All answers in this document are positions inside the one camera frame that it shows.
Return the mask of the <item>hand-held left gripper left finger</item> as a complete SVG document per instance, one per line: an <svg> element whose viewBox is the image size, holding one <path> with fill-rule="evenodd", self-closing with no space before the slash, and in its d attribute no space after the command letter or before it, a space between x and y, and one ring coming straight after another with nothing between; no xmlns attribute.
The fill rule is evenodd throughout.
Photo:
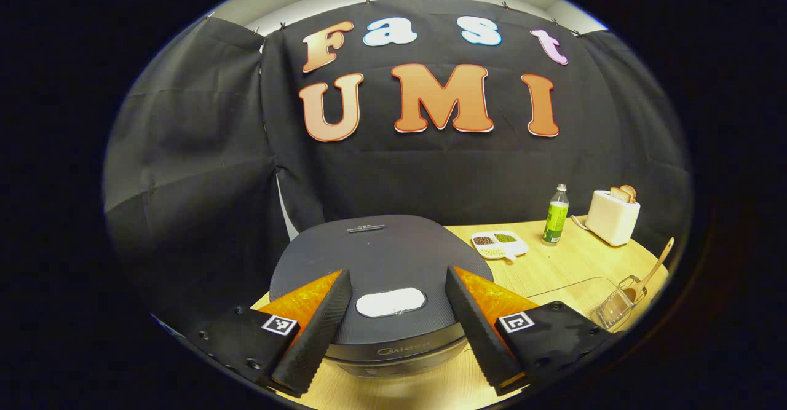
<svg viewBox="0 0 787 410"><path fill-rule="evenodd" d="M235 307L189 334L200 351L261 387L300 398L309 390L352 297L338 270L261 307Z"/></svg>

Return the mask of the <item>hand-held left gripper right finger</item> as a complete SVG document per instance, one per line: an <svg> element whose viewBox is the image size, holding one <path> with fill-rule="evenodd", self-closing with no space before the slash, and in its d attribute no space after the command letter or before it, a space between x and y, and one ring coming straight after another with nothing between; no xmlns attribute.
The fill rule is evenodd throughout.
<svg viewBox="0 0 787 410"><path fill-rule="evenodd" d="M499 396L553 388L617 340L562 301L540 306L460 267L448 267L445 294Z"/></svg>

